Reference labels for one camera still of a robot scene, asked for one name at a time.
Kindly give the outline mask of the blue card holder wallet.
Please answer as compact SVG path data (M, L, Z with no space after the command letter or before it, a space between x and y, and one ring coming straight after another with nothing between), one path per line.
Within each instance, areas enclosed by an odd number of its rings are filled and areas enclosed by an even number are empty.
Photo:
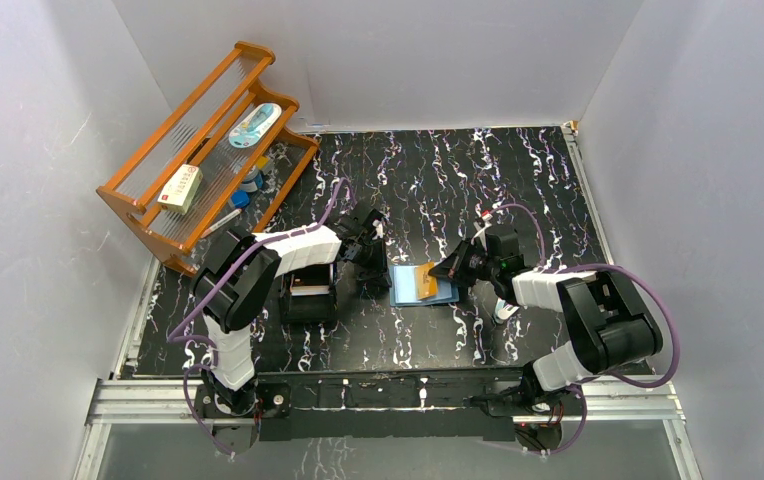
M390 268L390 304L394 307L452 304L460 300L459 290L445 279L429 274L434 262L395 265Z

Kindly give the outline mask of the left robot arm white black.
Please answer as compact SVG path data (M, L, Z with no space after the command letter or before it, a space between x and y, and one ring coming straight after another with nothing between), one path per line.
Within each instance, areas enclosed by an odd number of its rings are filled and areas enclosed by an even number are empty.
M277 278L318 265L352 263L366 288L391 288L385 253L385 216L361 206L324 222L275 233L242 228L225 232L208 251L191 292L205 319L216 360L203 379L218 392L218 403L233 416L252 411L257 391L251 324Z

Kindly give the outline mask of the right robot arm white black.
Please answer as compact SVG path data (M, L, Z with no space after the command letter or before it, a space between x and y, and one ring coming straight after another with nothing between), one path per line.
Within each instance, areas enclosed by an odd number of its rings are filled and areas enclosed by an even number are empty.
M535 414L548 413L561 392L581 380L661 351L663 335L633 282L603 267L578 272L539 272L529 265L512 227L494 225L465 238L429 275L469 288L478 281L518 307L562 315L567 341L524 365L517 395Z

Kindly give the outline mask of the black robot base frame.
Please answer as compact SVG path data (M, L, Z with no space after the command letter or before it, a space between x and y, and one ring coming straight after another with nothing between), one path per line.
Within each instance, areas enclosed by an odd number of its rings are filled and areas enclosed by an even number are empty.
M102 380L87 415L91 427L190 426L221 449L241 454L259 442L308 438L474 437L513 441L530 431L531 449L568 440L574 424L679 422L671 384L648 376L612 377L526 405L513 368L269 373L254 403L233 413L198 379Z

